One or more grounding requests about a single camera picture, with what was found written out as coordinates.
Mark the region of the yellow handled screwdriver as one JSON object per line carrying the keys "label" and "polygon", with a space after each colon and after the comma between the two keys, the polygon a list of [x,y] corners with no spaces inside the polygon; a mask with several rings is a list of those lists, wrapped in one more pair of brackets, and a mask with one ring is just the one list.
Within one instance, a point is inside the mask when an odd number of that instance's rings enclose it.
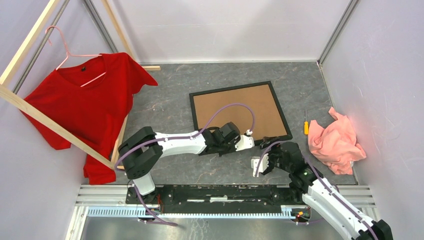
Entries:
{"label": "yellow handled screwdriver", "polygon": [[303,132],[306,136],[309,134],[309,122],[307,117],[307,109],[304,110]]}

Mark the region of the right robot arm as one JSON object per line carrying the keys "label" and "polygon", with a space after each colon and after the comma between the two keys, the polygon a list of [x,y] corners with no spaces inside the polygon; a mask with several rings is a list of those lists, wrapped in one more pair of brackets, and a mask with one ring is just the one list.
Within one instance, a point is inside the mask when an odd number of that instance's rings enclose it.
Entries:
{"label": "right robot arm", "polygon": [[345,240],[392,240],[391,227],[384,220],[373,220],[344,198],[308,159],[299,145],[279,137],[265,137],[263,153],[253,165],[256,177],[278,168],[289,174],[289,199],[305,203],[328,222]]}

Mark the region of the black picture frame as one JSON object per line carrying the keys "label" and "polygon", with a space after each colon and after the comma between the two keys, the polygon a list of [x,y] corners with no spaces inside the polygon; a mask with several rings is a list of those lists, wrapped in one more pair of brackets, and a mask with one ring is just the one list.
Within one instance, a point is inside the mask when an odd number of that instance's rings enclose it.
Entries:
{"label": "black picture frame", "polygon": [[270,81],[193,92],[189,101],[195,130],[234,123],[244,134],[252,130],[256,145],[264,137],[292,140],[288,121]]}

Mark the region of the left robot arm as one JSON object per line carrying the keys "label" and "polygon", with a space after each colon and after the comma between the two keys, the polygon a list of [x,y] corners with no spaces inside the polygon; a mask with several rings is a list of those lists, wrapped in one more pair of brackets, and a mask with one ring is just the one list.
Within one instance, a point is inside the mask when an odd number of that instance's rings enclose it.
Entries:
{"label": "left robot arm", "polygon": [[150,171],[159,159],[182,154],[222,156],[236,152],[242,137],[233,122],[180,134],[154,132],[145,126],[119,146],[117,164],[123,165],[127,178],[138,189],[139,199],[151,204],[157,190]]}

